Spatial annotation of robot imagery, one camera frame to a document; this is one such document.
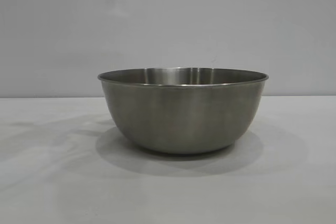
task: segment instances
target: stainless steel bowl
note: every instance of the stainless steel bowl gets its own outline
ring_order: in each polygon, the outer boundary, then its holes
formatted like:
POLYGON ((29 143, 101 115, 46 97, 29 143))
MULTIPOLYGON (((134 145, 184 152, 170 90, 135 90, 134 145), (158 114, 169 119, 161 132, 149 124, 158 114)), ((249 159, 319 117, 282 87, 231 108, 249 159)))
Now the stainless steel bowl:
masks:
POLYGON ((116 126, 129 140, 164 153, 227 147, 258 109, 264 73, 213 68, 147 68, 98 77, 116 126))

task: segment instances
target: table surface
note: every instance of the table surface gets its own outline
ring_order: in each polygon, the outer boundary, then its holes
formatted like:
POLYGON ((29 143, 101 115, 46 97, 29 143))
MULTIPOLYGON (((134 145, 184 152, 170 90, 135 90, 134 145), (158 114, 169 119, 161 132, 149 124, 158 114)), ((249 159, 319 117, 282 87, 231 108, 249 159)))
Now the table surface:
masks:
POLYGON ((234 147, 139 150, 103 98, 0 99, 1 223, 335 223, 336 97, 263 97, 234 147))

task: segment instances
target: white wall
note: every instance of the white wall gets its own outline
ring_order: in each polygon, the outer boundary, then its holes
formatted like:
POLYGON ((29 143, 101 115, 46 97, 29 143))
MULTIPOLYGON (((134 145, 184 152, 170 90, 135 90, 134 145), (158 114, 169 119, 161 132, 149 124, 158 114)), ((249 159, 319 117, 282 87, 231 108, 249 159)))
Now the white wall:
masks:
POLYGON ((138 67, 268 73, 266 94, 336 94, 336 0, 0 0, 0 97, 99 96, 138 67))

